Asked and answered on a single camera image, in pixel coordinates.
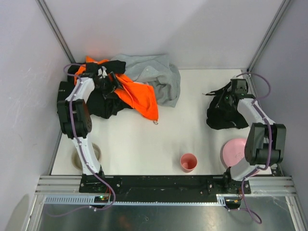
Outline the black garment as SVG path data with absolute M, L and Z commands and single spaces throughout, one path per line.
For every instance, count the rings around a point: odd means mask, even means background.
M 204 96 L 213 97 L 207 111 L 206 124 L 215 130 L 221 129 L 243 129 L 248 127 L 245 118 L 225 100 L 229 100 L 228 89 L 231 86 L 229 82 L 226 86 L 206 93 Z
M 67 81 L 60 82 L 57 101 L 65 100 L 73 91 L 74 74 L 76 74 L 81 68 L 85 66 L 72 65 L 68 68 Z M 123 61 L 104 61 L 103 66 L 106 67 L 106 72 L 114 72 L 115 74 L 123 74 L 125 72 L 126 63 Z M 104 119 L 109 119 L 111 116 L 117 115 L 117 113 L 123 109 L 131 109 L 131 107 L 122 101 L 116 93 L 111 93 L 107 98 L 103 97 L 103 94 L 95 89 L 87 100 L 87 107 L 90 115 L 96 115 Z

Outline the orange jacket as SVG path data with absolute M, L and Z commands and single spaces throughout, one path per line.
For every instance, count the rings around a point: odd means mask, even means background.
M 80 75 L 84 73 L 86 71 L 86 64 L 88 63 L 96 63 L 99 65 L 99 67 L 104 67 L 104 61 L 109 60 L 105 59 L 96 61 L 87 56 L 86 61 L 84 62 L 85 66 L 74 75 Z M 147 84 L 141 84 L 132 81 L 128 76 L 125 75 L 125 73 L 115 75 L 122 84 L 122 89 L 115 90 L 115 93 L 119 96 L 119 98 L 127 103 L 131 109 L 136 110 L 146 119 L 158 121 L 159 113 L 154 88 Z

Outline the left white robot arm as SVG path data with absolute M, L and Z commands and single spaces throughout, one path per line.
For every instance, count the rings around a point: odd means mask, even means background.
M 90 139 L 92 120 L 87 101 L 94 90 L 100 90 L 107 97 L 122 85 L 113 71 L 98 63 L 68 64 L 64 73 L 77 81 L 70 95 L 57 103 L 61 131 L 73 142 L 83 174 L 103 174 Z

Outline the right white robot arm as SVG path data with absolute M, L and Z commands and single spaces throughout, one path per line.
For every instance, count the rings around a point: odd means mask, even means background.
M 261 109 L 254 95 L 248 93 L 245 79 L 232 78 L 225 102 L 242 115 L 250 127 L 244 157 L 223 174 L 225 182 L 245 181 L 283 160 L 286 126 L 277 124 Z

